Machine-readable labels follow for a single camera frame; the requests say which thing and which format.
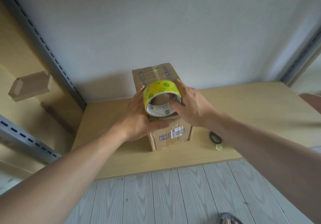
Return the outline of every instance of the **gray slipper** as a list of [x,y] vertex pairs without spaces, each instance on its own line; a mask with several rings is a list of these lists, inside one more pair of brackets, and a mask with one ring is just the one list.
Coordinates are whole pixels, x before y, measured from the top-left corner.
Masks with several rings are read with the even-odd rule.
[[235,221],[235,222],[237,222],[238,224],[243,224],[243,222],[241,222],[238,218],[236,218],[234,215],[232,215],[231,213],[223,213],[223,214],[221,214],[221,216],[220,216],[220,218],[221,218],[221,224],[222,224],[222,222],[223,222],[223,220],[224,219],[229,219],[231,222],[232,221]]

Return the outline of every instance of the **tape roll inner cardboard ring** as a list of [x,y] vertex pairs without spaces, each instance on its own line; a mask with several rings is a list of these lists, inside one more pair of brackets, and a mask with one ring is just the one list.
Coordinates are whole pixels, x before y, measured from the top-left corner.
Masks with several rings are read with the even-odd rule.
[[174,94],[174,100],[177,100],[181,103],[182,99],[181,96],[178,93],[175,92],[160,92],[153,97],[151,97],[148,102],[146,103],[146,111],[149,115],[155,116],[155,117],[164,117],[167,115],[170,115],[175,112],[175,110],[172,109],[170,106],[169,102],[163,105],[152,105],[150,102],[157,96],[162,95],[162,94]]

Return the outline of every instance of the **wooden floor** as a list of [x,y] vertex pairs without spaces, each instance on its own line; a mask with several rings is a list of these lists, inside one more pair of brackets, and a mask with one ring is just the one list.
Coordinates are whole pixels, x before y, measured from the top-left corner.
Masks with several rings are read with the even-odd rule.
[[65,224],[220,224],[223,212],[244,224],[312,223],[242,159],[95,181]]

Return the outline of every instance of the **person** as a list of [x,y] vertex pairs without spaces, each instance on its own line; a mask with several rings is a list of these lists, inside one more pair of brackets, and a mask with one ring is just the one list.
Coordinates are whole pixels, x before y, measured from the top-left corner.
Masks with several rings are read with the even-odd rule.
[[[321,155],[295,142],[239,122],[220,112],[194,88],[176,80],[183,103],[172,108],[189,124],[229,142],[255,169],[314,223],[321,223]],[[106,133],[39,170],[0,197],[0,223],[63,223],[110,155],[125,141],[168,127],[149,122],[143,87],[124,117]]]

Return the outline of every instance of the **cardboard box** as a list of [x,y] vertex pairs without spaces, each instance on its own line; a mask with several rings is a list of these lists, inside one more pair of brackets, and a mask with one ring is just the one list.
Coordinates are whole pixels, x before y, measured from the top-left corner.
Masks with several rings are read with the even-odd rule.
[[[166,63],[153,67],[135,69],[133,70],[133,78],[136,91],[138,91],[143,85],[148,86],[158,80],[173,81],[175,79],[179,79],[179,76],[172,65],[170,63]],[[155,99],[158,100],[155,101],[155,104],[158,104],[166,100],[166,97],[156,97]],[[161,119],[149,117],[149,120],[168,120],[170,122],[170,126],[168,128],[156,130],[148,135],[153,151],[192,139],[194,127],[180,118],[177,113]],[[178,128],[181,129],[180,127],[183,127],[181,131],[182,134],[178,137],[172,138],[172,131],[175,131],[175,129]]]

